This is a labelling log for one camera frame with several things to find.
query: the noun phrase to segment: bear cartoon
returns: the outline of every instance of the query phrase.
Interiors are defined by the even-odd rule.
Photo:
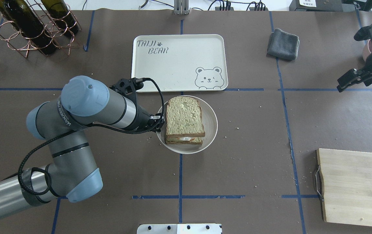
[[[220,89],[224,80],[220,73],[222,69],[220,67],[214,67],[213,69],[196,68],[196,80],[195,84],[199,89]]]

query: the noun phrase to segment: blue joint cap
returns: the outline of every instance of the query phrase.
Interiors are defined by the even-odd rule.
[[[72,191],[66,195],[66,197],[69,202],[80,202],[101,191],[103,185],[100,169],[97,168],[78,185],[76,185],[76,187],[73,188]]]
[[[61,92],[61,104],[77,116],[91,116],[102,111],[109,101],[109,89],[104,83],[80,75],[70,79]]]
[[[37,113],[39,112],[42,105],[39,105],[38,107],[30,111],[30,113],[27,115],[27,118],[26,118],[26,125],[27,125],[27,129],[29,130],[29,132],[33,134],[35,138],[40,139],[40,140],[45,140],[45,138],[42,137],[42,135],[40,135],[39,131],[37,130],[37,125],[36,125]]]

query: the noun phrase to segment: white metal bracket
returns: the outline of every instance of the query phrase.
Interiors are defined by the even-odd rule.
[[[140,225],[137,234],[222,234],[221,224]]]
[[[174,0],[175,15],[189,15],[189,0]]]

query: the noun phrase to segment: power strip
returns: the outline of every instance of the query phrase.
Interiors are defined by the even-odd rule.
[[[215,10],[226,11],[226,9],[225,10],[222,10],[222,7],[220,7],[220,6],[215,7]]]
[[[250,11],[256,11],[256,8],[255,7],[250,7]]]

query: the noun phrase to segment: label sticker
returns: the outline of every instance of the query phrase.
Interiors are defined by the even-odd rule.
[[[316,0],[299,0],[299,3],[306,7],[316,7]]]

